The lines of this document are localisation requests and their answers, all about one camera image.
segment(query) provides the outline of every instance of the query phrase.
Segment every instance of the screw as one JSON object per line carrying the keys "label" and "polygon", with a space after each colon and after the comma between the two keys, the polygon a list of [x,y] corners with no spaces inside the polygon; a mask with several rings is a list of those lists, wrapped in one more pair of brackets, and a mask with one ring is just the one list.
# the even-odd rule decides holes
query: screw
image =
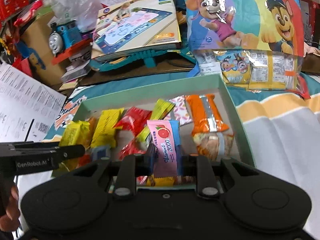
{"label": "screw", "polygon": [[126,187],[119,187],[115,190],[115,194],[118,196],[127,196],[131,193],[130,189]]}
{"label": "screw", "polygon": [[203,190],[202,190],[202,193],[204,195],[207,195],[207,196],[214,196],[218,193],[218,189],[216,189],[215,187],[205,187]]}
{"label": "screw", "polygon": [[170,194],[165,193],[165,194],[162,195],[162,197],[165,198],[165,199],[168,199],[168,198],[170,198],[171,196],[170,196]]}

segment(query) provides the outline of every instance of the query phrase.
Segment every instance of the circular black cover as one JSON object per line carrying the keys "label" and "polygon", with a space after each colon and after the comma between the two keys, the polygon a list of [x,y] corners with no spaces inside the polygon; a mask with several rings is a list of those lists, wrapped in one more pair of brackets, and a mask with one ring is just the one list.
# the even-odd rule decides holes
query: circular black cover
{"label": "circular black cover", "polygon": [[249,176],[242,177],[226,193],[225,206],[250,227],[285,231],[305,223],[311,200],[302,189],[285,181],[274,177],[261,181],[260,176]]}
{"label": "circular black cover", "polygon": [[105,211],[107,193],[87,177],[54,179],[31,189],[21,210],[32,228],[72,232],[96,220]]}

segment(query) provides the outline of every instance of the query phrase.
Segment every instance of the white paper document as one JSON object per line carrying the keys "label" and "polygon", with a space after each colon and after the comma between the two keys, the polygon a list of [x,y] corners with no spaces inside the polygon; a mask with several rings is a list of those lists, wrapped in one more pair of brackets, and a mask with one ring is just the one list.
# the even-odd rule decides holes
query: white paper document
{"label": "white paper document", "polygon": [[0,65],[0,142],[42,141],[66,97],[7,63]]}

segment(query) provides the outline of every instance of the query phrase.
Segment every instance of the orange snack package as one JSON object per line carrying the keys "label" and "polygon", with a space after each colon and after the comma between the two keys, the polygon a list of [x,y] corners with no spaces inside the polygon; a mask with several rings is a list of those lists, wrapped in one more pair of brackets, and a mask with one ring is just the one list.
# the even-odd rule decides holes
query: orange snack package
{"label": "orange snack package", "polygon": [[223,132],[229,129],[213,99],[214,94],[186,96],[194,122],[192,136],[196,133]]}

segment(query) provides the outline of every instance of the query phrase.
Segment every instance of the cartoon dog with police hat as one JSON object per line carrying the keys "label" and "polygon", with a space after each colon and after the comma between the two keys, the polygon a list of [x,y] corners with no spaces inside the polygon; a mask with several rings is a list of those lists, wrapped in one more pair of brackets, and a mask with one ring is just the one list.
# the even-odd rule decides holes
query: cartoon dog with police hat
{"label": "cartoon dog with police hat", "polygon": [[284,3],[283,0],[267,0],[267,7],[272,14],[276,30],[282,39],[277,41],[274,32],[269,30],[262,33],[262,41],[269,43],[272,51],[293,54],[292,38],[294,35],[294,26],[291,21],[293,12],[289,1]]}

